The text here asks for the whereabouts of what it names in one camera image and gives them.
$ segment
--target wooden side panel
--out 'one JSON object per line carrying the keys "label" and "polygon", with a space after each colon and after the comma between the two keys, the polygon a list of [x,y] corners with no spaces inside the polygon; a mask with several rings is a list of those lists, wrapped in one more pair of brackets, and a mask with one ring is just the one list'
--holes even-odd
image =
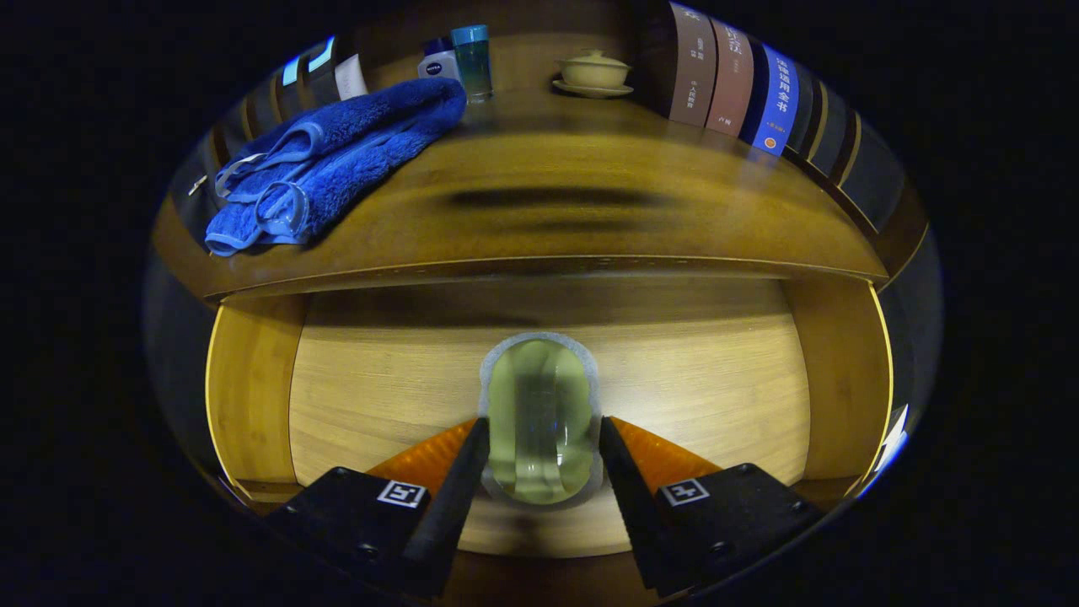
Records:
{"label": "wooden side panel", "polygon": [[284,501],[287,486],[296,486],[288,400],[306,312],[305,294],[226,301],[210,336],[206,415],[214,449],[229,481],[257,501]]}
{"label": "wooden side panel", "polygon": [[803,479],[861,477],[891,410],[891,346],[870,282],[821,277],[783,282],[809,383]]}
{"label": "wooden side panel", "polygon": [[880,233],[871,238],[873,248],[880,257],[880,262],[888,270],[891,276],[877,288],[877,292],[884,290],[896,279],[907,262],[921,246],[921,240],[929,230],[929,217],[921,205],[914,184],[907,179],[903,183],[903,191],[899,195],[899,203],[896,210],[888,218],[888,223],[880,230]]}
{"label": "wooden side panel", "polygon": [[843,497],[853,488],[859,480],[858,477],[842,477],[839,479],[824,479],[820,481],[802,480],[791,485],[791,489],[794,489],[794,492],[817,508],[828,512],[843,500]]}

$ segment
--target wooden shelf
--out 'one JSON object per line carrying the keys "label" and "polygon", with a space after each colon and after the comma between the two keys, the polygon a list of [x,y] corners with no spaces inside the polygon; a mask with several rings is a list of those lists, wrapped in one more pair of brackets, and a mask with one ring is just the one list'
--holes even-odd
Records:
{"label": "wooden shelf", "polygon": [[211,299],[648,264],[888,277],[846,212],[789,161],[631,100],[536,89],[469,107],[313,246],[207,257],[176,242],[190,236],[170,210],[158,249]]}
{"label": "wooden shelf", "polygon": [[[802,478],[809,391],[780,282],[634,276],[314,294],[289,404],[297,481],[333,466],[368,470],[475,417],[483,357],[534,330],[592,353],[604,415],[722,467],[753,461],[784,483]],[[540,514],[481,492],[459,548],[577,557],[630,547],[605,483],[582,506]]]}

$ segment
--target dark book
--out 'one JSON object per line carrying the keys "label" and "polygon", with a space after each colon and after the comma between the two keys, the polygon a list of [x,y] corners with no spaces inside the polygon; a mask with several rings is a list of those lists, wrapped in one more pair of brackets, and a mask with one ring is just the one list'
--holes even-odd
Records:
{"label": "dark book", "polygon": [[678,32],[678,63],[668,118],[704,126],[715,85],[715,35],[708,15],[670,4]]}
{"label": "dark book", "polygon": [[791,126],[791,136],[787,139],[787,147],[802,157],[807,157],[809,143],[816,135],[816,123],[820,121],[818,114],[814,120],[814,104],[816,102],[814,92],[817,88],[817,78],[802,64],[794,63],[794,73],[798,77],[798,109],[794,114],[794,125]]}
{"label": "dark book", "polygon": [[837,183],[851,202],[880,231],[899,204],[905,171],[884,138],[857,113],[848,167]]}
{"label": "dark book", "polygon": [[706,126],[737,137],[753,92],[753,52],[745,33],[714,18],[711,22],[718,53]]}
{"label": "dark book", "polygon": [[835,161],[839,157],[847,136],[849,113],[843,97],[818,80],[820,99],[820,123],[806,160],[824,175],[832,175]]}
{"label": "dark book", "polygon": [[753,54],[753,87],[749,94],[749,104],[746,106],[746,120],[742,121],[738,138],[747,143],[752,143],[757,128],[761,126],[764,104],[768,97],[768,59],[764,56],[764,47],[760,40],[750,37],[749,47]]}

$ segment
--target folded towel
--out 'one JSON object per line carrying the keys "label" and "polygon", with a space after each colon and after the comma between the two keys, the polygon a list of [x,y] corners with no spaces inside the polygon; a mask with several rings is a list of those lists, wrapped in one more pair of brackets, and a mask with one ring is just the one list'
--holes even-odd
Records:
{"label": "folded towel", "polygon": [[207,226],[207,246],[229,256],[255,243],[308,242],[361,190],[452,128],[465,102],[456,80],[426,78],[279,125],[218,173],[230,204]]}

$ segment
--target white bottle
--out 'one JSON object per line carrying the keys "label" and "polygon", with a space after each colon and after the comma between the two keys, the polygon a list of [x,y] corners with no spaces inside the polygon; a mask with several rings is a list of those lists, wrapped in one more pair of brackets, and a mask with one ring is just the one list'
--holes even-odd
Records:
{"label": "white bottle", "polygon": [[423,60],[416,67],[420,78],[452,78],[461,81],[457,55],[449,37],[435,38],[423,44]]}

